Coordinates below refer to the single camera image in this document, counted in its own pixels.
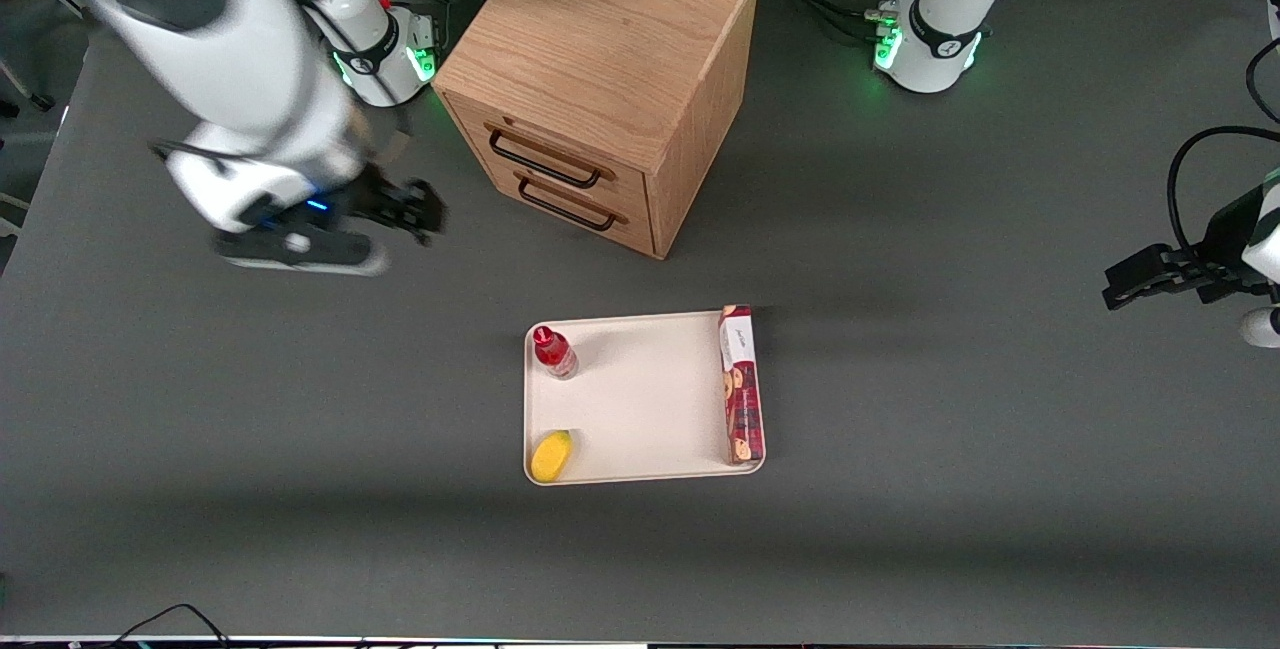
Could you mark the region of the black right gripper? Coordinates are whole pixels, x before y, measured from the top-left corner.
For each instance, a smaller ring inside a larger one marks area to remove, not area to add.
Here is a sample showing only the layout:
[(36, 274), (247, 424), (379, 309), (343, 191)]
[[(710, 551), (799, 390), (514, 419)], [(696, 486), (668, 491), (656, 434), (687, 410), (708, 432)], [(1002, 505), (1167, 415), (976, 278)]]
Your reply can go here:
[[(398, 212), (397, 218), (381, 220)], [(340, 187), (315, 189), (296, 204), (273, 195), (260, 195), (250, 204), (250, 228), (287, 230), (320, 228), (333, 230), (347, 219), (383, 221), (384, 227), (404, 230), (417, 244), (430, 244), (433, 233), (445, 230), (447, 206), (428, 180), (411, 179), (402, 187), (388, 180), (380, 166), (365, 166), (355, 179)]]

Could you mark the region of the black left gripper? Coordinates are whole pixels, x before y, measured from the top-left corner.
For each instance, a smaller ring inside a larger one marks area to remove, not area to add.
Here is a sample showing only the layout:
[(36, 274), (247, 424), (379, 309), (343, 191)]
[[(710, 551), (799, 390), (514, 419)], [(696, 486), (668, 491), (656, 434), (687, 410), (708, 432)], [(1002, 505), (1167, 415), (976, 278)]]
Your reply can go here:
[(1201, 303), (1230, 294), (1274, 298), (1274, 186), (1248, 189), (1210, 219), (1201, 242), (1193, 244), (1204, 266), (1187, 271), (1185, 252), (1171, 244), (1147, 244), (1103, 271), (1102, 291), (1108, 311), (1119, 311), (1152, 294), (1196, 289)]

